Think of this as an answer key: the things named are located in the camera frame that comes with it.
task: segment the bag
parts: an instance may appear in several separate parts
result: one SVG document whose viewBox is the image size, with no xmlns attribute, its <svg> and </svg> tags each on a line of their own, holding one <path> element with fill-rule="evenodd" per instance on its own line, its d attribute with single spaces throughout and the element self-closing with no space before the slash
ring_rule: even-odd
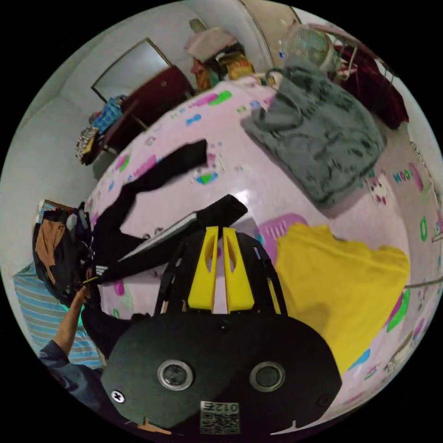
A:
<svg viewBox="0 0 443 443">
<path fill-rule="evenodd" d="M 54 248 L 54 263 L 49 266 L 54 283 L 48 275 L 48 269 L 36 252 L 36 243 L 41 224 L 34 226 L 32 236 L 32 254 L 36 265 L 38 278 L 45 283 L 47 290 L 61 304 L 70 307 L 78 286 L 86 279 L 86 270 L 92 261 L 92 253 L 89 248 L 91 242 L 91 229 L 88 213 L 83 212 L 83 205 L 74 211 L 53 210 L 45 211 L 43 220 L 60 222 L 66 225 L 71 214 L 77 214 L 77 224 L 73 231 L 67 227 L 60 241 Z"/>
</svg>

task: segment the person's arm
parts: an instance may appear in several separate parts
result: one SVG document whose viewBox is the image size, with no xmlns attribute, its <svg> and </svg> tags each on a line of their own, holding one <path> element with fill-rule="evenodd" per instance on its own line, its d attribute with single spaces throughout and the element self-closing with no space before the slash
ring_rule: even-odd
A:
<svg viewBox="0 0 443 443">
<path fill-rule="evenodd" d="M 88 289 L 83 286 L 74 297 L 69 311 L 65 315 L 65 318 L 61 321 L 59 330 L 53 341 L 61 348 L 61 350 L 69 356 L 72 345 L 74 343 L 75 333 L 77 330 L 78 318 L 84 303 L 85 296 Z"/>
</svg>

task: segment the black backpack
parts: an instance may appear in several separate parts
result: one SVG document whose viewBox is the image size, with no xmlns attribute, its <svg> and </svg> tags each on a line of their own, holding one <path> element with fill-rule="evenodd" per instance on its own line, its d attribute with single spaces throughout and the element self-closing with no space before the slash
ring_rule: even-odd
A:
<svg viewBox="0 0 443 443">
<path fill-rule="evenodd" d="M 72 214 L 67 210 L 45 211 L 43 219 L 62 222 L 66 224 L 68 217 Z M 91 233 L 88 214 L 85 213 L 88 229 L 82 231 L 82 235 L 71 237 L 70 231 L 65 229 L 59 244 L 54 250 L 55 265 L 50 266 L 51 273 L 55 279 L 52 283 L 48 276 L 45 265 L 36 253 L 36 241 L 40 230 L 40 224 L 34 226 L 32 236 L 32 254 L 36 266 L 36 274 L 45 283 L 48 291 L 63 305 L 70 307 L 76 291 L 86 279 L 86 269 L 90 265 L 92 257 L 90 249 Z"/>
</svg>

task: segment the yellow cloth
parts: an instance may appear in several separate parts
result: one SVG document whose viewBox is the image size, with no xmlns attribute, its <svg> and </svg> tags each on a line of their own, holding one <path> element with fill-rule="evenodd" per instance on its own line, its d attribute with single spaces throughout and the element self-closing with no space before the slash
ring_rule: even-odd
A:
<svg viewBox="0 0 443 443">
<path fill-rule="evenodd" d="M 390 246 L 336 239 L 328 226 L 289 228 L 275 269 L 289 316 L 317 331 L 340 374 L 369 348 L 409 276 L 407 256 Z"/>
</svg>

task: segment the white wall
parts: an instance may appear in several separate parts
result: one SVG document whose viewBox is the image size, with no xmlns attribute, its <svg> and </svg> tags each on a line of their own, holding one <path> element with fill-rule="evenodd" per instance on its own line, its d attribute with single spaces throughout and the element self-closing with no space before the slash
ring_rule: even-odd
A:
<svg viewBox="0 0 443 443">
<path fill-rule="evenodd" d="M 147 37 L 196 86 L 195 76 L 190 72 L 192 57 L 184 50 L 194 34 L 189 25 L 192 18 L 200 17 L 178 2 L 149 9 L 117 24 L 77 66 L 61 94 L 87 115 L 101 109 L 103 102 L 91 86 L 119 57 Z"/>
<path fill-rule="evenodd" d="M 95 36 L 93 39 L 85 43 L 80 49 L 78 49 L 71 57 L 68 58 L 60 67 L 52 74 L 49 80 L 42 86 L 34 97 L 33 101 L 29 105 L 28 109 L 24 113 L 21 119 L 18 129 L 21 129 L 23 125 L 44 105 L 56 98 L 66 80 L 74 72 L 77 65 L 89 53 L 98 43 L 100 43 L 106 34 L 112 31 L 112 28 L 106 29 L 101 34 Z"/>
<path fill-rule="evenodd" d="M 247 9 L 236 0 L 185 0 L 183 2 L 208 28 L 221 27 L 234 36 L 244 47 L 247 58 L 256 72 L 264 72 L 273 66 L 264 38 Z"/>
<path fill-rule="evenodd" d="M 12 276 L 32 262 L 32 228 L 38 203 L 48 198 L 78 206 L 96 185 L 92 168 L 75 157 L 87 117 L 58 97 L 37 111 L 14 137 L 0 176 L 0 267 L 6 294 L 29 340 Z"/>
</svg>

